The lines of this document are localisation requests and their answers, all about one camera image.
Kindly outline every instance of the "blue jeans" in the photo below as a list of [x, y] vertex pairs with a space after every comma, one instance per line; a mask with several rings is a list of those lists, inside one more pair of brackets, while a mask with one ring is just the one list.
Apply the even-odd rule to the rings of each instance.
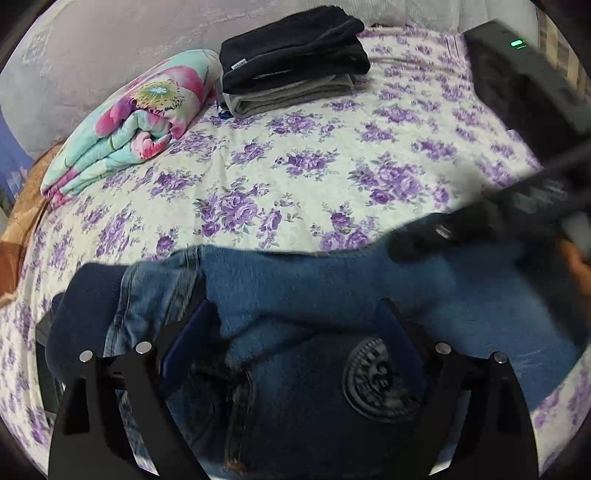
[[[578, 360], [581, 346], [516, 269], [520, 244], [471, 245], [405, 264], [392, 262], [387, 247], [387, 237], [317, 255], [197, 246], [139, 262], [123, 276], [104, 355], [153, 339], [201, 289], [217, 305], [215, 335], [229, 342], [234, 380], [224, 389], [196, 368], [168, 406], [206, 471], [237, 478], [379, 474], [418, 409], [379, 338], [388, 332], [374, 322], [384, 297], [460, 353], [505, 352], [530, 410]], [[125, 418], [134, 450], [145, 454]]]

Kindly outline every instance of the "floral bedsheet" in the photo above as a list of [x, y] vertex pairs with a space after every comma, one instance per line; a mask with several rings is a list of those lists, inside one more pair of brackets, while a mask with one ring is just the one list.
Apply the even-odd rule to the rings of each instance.
[[[42, 471], [50, 429], [34, 326], [82, 264], [162, 258], [198, 243], [357, 248], [538, 168], [475, 97], [459, 37], [408, 27], [360, 37], [372, 68], [354, 94], [243, 120], [222, 121], [211, 107], [159, 157], [44, 215], [17, 300], [0, 311], [0, 415]], [[542, 468], [589, 411], [590, 367], [588, 350], [532, 412]]]

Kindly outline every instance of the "black device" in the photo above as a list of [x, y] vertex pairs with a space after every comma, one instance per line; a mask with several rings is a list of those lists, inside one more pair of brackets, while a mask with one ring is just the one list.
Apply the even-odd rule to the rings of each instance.
[[[392, 239], [391, 256], [397, 261], [474, 239], [556, 238], [561, 220], [584, 212], [591, 200], [588, 107], [541, 55], [502, 24], [490, 22], [467, 32], [465, 38], [476, 94], [519, 132], [545, 169], [457, 212], [408, 225]], [[129, 394], [160, 477], [207, 478], [158, 393], [160, 365], [186, 322], [165, 327], [154, 344], [142, 342], [125, 355], [99, 358], [84, 352], [78, 376], [60, 403], [51, 442], [50, 480], [153, 477], [135, 464], [116, 402], [117, 389]], [[413, 435], [387, 459], [385, 478], [427, 478], [465, 390], [471, 391], [470, 404], [456, 453], [450, 467], [431, 478], [538, 478], [533, 427], [509, 359], [501, 352], [488, 359], [472, 358], [448, 344], [409, 336], [425, 360], [429, 388]]]
[[453, 213], [407, 225], [392, 240], [396, 261], [477, 239], [556, 239], [564, 233], [561, 221], [591, 203], [589, 106], [503, 24], [488, 22], [464, 38], [477, 96], [520, 134], [544, 169]]

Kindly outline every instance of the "gray folded cloth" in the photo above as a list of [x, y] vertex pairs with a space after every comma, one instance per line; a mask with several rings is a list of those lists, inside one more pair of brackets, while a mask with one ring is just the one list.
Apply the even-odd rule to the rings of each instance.
[[247, 118], [258, 113], [268, 112], [318, 98], [345, 95], [353, 91], [353, 80], [349, 74], [328, 75], [314, 80], [295, 82], [283, 87], [262, 92], [230, 95], [224, 93], [228, 109], [236, 118]]

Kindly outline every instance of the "patch logo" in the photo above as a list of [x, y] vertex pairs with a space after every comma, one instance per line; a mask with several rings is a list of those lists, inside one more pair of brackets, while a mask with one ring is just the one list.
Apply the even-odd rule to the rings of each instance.
[[384, 423], [411, 420], [420, 408], [378, 337], [366, 338], [349, 355], [343, 372], [343, 393], [361, 415]]

